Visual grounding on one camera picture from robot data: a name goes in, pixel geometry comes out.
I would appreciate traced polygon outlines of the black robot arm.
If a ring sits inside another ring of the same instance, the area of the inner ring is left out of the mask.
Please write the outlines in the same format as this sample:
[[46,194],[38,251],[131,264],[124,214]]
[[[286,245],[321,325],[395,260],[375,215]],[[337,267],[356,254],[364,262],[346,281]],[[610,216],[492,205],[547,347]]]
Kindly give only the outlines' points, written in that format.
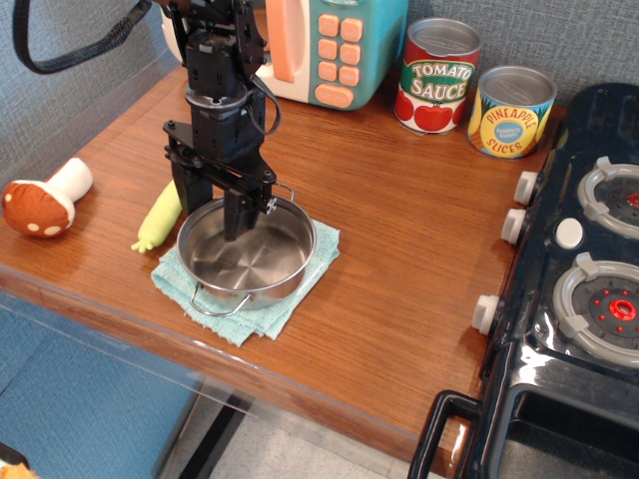
[[221,189],[223,233],[234,241],[277,207],[277,175],[260,152],[279,126],[266,123],[275,96],[257,74],[266,41],[250,1],[164,1],[161,8],[188,74],[191,121],[164,125],[180,203],[191,214]]

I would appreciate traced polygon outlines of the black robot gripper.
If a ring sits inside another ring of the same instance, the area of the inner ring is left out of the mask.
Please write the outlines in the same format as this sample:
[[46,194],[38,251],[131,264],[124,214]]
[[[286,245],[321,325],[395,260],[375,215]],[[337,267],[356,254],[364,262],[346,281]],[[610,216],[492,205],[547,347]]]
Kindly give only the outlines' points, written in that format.
[[168,121],[165,156],[186,215],[213,199],[213,187],[225,192],[224,238],[235,241],[252,230],[260,213],[277,207],[272,186],[275,171],[262,158],[266,102],[263,92],[211,104],[207,97],[187,94],[191,122]]

